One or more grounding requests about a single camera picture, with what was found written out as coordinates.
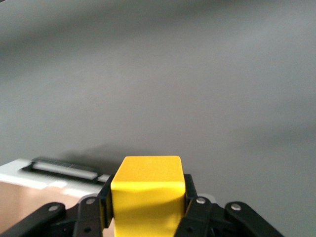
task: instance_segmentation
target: screw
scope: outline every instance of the screw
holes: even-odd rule
[[[86,204],[93,204],[95,202],[95,198],[90,198],[87,201],[85,201]]]
[[[197,203],[198,203],[198,204],[205,204],[205,203],[206,203],[206,200],[205,200],[204,198],[202,198],[202,197],[198,197],[198,198],[197,198]]]
[[[58,206],[55,205],[55,206],[51,206],[48,211],[56,211],[58,209]]]
[[[238,205],[237,203],[233,203],[231,208],[232,208],[232,210],[235,210],[235,211],[240,211],[241,210],[241,206]]]

